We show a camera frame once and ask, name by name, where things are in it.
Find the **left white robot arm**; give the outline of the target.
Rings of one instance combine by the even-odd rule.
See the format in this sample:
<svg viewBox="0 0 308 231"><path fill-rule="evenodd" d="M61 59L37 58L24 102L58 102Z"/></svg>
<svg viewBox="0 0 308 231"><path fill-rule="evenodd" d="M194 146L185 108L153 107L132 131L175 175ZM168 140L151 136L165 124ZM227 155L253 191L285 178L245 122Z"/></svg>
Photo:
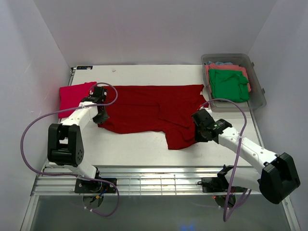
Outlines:
<svg viewBox="0 0 308 231"><path fill-rule="evenodd" d="M79 177L86 177L85 186L91 192L102 187L97 177L98 169L85 159L82 130L89 122L101 124L109 116L102 104L106 100L107 89L94 87L90 94L79 104L80 109L59 124L51 124L48 129L48 160L59 166L65 166Z"/></svg>

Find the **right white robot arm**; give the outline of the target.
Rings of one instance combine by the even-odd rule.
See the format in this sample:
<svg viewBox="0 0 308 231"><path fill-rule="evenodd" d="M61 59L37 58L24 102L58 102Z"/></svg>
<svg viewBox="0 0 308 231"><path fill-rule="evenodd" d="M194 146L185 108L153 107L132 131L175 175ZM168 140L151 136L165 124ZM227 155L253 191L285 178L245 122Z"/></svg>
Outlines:
<svg viewBox="0 0 308 231"><path fill-rule="evenodd" d="M215 143L228 148L248 162L251 170L224 165L216 177L201 181L205 192L229 191L232 187L260 192L268 201L279 204L300 186L293 158L269 151L240 133L224 119L215 121L206 109L192 115L196 142Z"/></svg>

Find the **dark red t shirt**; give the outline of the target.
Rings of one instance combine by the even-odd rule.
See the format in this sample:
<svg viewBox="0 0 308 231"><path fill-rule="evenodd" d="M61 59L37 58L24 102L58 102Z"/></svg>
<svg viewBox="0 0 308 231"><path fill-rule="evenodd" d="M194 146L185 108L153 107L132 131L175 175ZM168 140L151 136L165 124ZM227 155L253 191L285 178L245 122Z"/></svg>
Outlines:
<svg viewBox="0 0 308 231"><path fill-rule="evenodd" d="M192 114L205 103L204 86L116 86L107 99L118 99L106 111L109 118L98 126L118 134L163 132L168 149L195 144Z"/></svg>

